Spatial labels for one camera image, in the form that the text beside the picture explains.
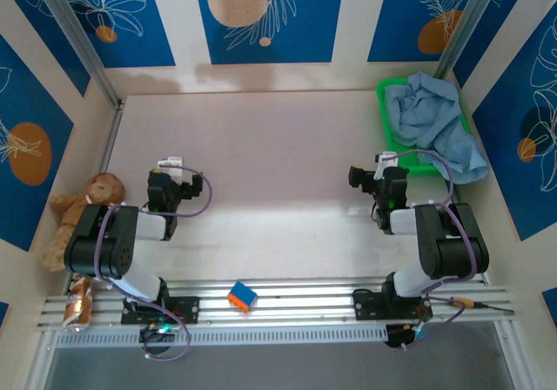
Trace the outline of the brown teddy bear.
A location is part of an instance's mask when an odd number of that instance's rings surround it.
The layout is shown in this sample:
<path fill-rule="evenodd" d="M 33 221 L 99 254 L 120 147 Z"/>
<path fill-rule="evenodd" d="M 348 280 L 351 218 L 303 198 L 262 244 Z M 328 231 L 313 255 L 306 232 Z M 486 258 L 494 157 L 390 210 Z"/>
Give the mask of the brown teddy bear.
<path fill-rule="evenodd" d="M 83 191 L 76 195 L 54 194 L 48 204 L 61 217 L 54 239 L 42 255 L 42 265 L 50 272 L 64 269 L 64 252 L 87 205 L 113 205 L 123 201 L 124 184 L 113 174 L 101 172 L 93 176 Z"/>

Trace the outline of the blue and orange block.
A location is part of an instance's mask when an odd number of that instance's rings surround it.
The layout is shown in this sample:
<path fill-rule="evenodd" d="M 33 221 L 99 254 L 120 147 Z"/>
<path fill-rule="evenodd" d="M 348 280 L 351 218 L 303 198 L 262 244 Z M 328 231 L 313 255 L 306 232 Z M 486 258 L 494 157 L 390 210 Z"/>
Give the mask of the blue and orange block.
<path fill-rule="evenodd" d="M 258 295 L 241 281 L 237 281 L 227 295 L 228 301 L 245 313 L 250 311 L 257 298 Z"/>

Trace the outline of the black controller board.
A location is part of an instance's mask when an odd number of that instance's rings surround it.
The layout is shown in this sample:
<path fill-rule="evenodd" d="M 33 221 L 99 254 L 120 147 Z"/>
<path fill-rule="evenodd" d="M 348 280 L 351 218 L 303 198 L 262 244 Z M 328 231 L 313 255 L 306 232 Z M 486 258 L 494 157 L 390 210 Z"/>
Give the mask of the black controller board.
<path fill-rule="evenodd" d="M 139 343 L 171 343 L 181 327 L 170 323 L 150 323 L 139 332 Z"/>
<path fill-rule="evenodd" d="M 424 323 L 386 325 L 387 342 L 391 348 L 405 348 L 413 344 Z"/>

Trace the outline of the orange drink can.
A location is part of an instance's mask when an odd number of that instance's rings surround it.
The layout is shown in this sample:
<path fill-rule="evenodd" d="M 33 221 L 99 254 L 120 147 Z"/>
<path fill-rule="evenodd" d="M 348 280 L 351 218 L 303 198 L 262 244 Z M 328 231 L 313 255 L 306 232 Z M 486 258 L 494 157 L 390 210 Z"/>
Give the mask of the orange drink can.
<path fill-rule="evenodd" d="M 90 325 L 92 301 L 90 280 L 83 276 L 76 277 L 67 295 L 64 310 L 62 326 L 66 332 L 82 332 Z"/>

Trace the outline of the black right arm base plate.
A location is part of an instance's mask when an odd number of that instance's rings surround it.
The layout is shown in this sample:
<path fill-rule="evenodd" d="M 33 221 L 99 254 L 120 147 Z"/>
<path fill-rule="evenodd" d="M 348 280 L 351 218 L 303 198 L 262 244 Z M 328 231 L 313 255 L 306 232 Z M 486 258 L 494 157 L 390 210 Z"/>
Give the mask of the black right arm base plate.
<path fill-rule="evenodd" d="M 422 298 L 401 298 L 368 289 L 352 292 L 356 320 L 420 320 L 427 322 L 433 310 Z"/>

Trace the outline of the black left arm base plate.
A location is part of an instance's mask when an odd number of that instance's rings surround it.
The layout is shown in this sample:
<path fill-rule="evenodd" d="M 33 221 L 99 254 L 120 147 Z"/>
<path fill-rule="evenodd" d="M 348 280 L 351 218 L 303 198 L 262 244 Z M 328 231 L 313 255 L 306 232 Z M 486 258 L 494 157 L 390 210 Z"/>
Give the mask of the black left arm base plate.
<path fill-rule="evenodd" d="M 185 324 L 197 324 L 199 315 L 199 297 L 165 297 L 158 304 L 182 319 Z M 122 325 L 147 325 L 150 323 L 170 323 L 176 321 L 145 304 L 124 299 L 121 314 Z"/>

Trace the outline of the orange handled screwdriver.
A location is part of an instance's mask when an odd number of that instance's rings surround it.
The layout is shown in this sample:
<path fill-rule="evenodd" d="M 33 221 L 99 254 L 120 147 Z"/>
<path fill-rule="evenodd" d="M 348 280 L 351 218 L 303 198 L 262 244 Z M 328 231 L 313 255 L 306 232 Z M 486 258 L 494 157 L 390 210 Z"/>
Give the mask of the orange handled screwdriver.
<path fill-rule="evenodd" d="M 512 309 L 506 309 L 506 308 L 497 307 L 497 306 L 490 306 L 488 304 L 485 304 L 483 302 L 479 302 L 477 300 L 472 300 L 472 299 L 462 298 L 462 297 L 451 297 L 449 299 L 449 305 L 460 306 L 460 307 L 464 307 L 464 308 L 473 308 L 473 309 L 491 309 L 491 310 L 495 310 L 495 311 L 499 311 L 499 312 L 514 314 L 514 310 L 512 310 Z"/>

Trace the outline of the aluminium rail frame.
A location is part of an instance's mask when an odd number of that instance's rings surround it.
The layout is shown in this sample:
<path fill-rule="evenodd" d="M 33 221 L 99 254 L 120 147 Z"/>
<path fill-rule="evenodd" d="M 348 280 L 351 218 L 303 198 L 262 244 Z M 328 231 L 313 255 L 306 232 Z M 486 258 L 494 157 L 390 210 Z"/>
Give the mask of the aluminium rail frame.
<path fill-rule="evenodd" d="M 200 298 L 199 327 L 223 326 L 325 326 L 354 324 L 352 302 L 355 289 L 380 289 L 380 277 L 329 279 L 248 279 L 245 283 L 258 295 L 248 313 L 227 299 L 233 280 L 167 281 L 170 295 Z M 506 288 L 489 286 L 480 277 L 444 285 L 430 293 L 433 322 L 442 322 L 457 312 L 443 300 L 464 297 L 488 304 L 487 309 L 466 309 L 458 321 L 515 320 L 519 311 L 511 307 Z"/>

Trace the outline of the aluminium corner post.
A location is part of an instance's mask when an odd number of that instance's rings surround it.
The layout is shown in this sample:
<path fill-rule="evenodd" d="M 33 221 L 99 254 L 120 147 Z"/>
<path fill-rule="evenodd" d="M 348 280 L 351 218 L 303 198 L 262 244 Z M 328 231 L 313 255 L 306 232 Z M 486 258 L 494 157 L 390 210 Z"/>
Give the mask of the aluminium corner post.
<path fill-rule="evenodd" d="M 440 56 L 437 68 L 433 74 L 435 78 L 445 79 L 449 71 L 453 69 L 490 1 L 491 0 L 468 1 L 445 50 Z"/>
<path fill-rule="evenodd" d="M 72 49 L 76 52 L 84 68 L 97 83 L 98 88 L 108 102 L 118 110 L 122 99 L 108 78 L 100 57 L 68 0 L 44 0 L 44 3 L 49 8 L 51 15 L 56 20 Z"/>

